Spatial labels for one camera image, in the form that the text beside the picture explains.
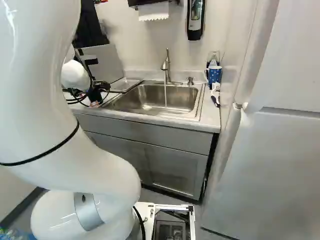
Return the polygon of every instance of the countertop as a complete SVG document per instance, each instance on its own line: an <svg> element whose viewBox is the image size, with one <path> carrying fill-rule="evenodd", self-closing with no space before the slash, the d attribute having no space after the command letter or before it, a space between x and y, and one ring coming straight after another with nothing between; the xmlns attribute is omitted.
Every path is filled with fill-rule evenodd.
<svg viewBox="0 0 320 240"><path fill-rule="evenodd" d="M150 71L131 71L126 72L127 77L140 77L145 80L158 80L161 81L163 76L161 72L150 72ZM206 79L203 74L200 72L175 72L173 73L173 80L184 82L185 76L195 77L195 83L205 83ZM121 93L110 93L106 99L107 103L110 102L114 97L118 96ZM72 98L68 93L64 94L66 98ZM83 103L89 105L89 99L85 99ZM220 133L220 110L215 106L211 99L211 91L208 88L208 85L205 86L204 97L202 103L202 109L200 112L200 120L187 120L187 119L177 119L172 117L162 117L162 116L152 116L152 115L144 115L137 114L131 112L123 112L123 111L115 111L102 107L85 107L80 103L70 105L70 108L73 113L77 114L87 114L105 118L112 119L120 119L127 120L139 123L148 123L154 125L175 127L180 129L194 130L194 131L202 131L209 133Z"/></svg>

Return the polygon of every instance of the blue cup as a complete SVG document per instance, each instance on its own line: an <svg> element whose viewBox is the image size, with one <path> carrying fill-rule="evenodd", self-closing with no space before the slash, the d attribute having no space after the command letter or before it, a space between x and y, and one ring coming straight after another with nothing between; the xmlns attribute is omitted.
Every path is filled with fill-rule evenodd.
<svg viewBox="0 0 320 240"><path fill-rule="evenodd" d="M209 66L209 84L221 83L222 66Z"/></svg>

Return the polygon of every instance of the soap pump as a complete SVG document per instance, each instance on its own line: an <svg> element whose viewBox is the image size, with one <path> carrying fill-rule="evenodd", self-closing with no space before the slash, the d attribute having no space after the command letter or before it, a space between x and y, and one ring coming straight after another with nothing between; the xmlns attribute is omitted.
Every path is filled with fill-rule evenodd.
<svg viewBox="0 0 320 240"><path fill-rule="evenodd" d="M204 32L206 0L187 0L187 35L190 41L198 41Z"/></svg>

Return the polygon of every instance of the floor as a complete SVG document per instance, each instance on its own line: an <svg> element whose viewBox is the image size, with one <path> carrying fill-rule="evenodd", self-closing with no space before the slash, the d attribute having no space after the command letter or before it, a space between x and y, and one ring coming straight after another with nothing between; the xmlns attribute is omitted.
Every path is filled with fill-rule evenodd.
<svg viewBox="0 0 320 240"><path fill-rule="evenodd" d="M173 197L169 197L154 191L150 191L147 189L142 189L141 196L139 201L141 202L152 202L155 204L172 204L172 205L179 205L179 204L186 204L185 201L178 200ZM19 229L20 231L23 231L25 233L31 233L30 228L30 217L32 209L34 208L34 205L36 204L36 201L34 201L27 209L26 211L21 214L17 220L13 223L11 226L12 229ZM205 230L202 230L200 228L200 214L201 214L201 206L195 205L195 236L197 240L226 240L226 238L209 233Z"/></svg>

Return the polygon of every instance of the sink basin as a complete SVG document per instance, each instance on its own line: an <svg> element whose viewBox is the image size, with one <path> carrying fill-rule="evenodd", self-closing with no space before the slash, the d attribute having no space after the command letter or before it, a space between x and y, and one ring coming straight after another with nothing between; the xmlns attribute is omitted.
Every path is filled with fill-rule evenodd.
<svg viewBox="0 0 320 240"><path fill-rule="evenodd" d="M203 84L167 85L144 81L126 94L116 97L107 109L163 117L196 119Z"/></svg>

